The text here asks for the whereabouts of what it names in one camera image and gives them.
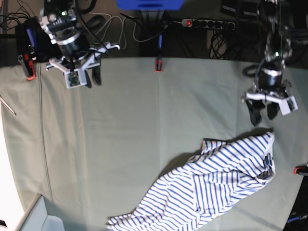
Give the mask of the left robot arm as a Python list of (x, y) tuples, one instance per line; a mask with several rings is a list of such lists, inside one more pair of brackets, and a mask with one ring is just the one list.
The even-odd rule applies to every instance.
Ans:
[(188, 57), (253, 61), (243, 69), (254, 80), (244, 92), (250, 121), (258, 125), (261, 111), (270, 120), (278, 113), (295, 110), (282, 76), (292, 57), (293, 29), (289, 25), (289, 2), (285, 0), (221, 0), (219, 16), (205, 14), (212, 1), (201, 0), (183, 15), (182, 0), (119, 0), (123, 22), (131, 21), (131, 34), (140, 57)]

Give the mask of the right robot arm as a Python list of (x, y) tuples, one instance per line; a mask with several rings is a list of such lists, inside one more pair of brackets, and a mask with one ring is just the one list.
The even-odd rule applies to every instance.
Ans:
[(119, 43), (98, 38), (98, 29), (107, 24), (102, 15), (84, 20), (83, 15), (90, 13), (96, 3), (92, 0), (87, 8), (81, 8), (77, 0), (46, 0), (40, 13), (41, 28), (61, 52), (59, 57), (51, 55), (46, 69), (61, 71), (68, 89), (100, 86), (101, 56), (120, 49)]

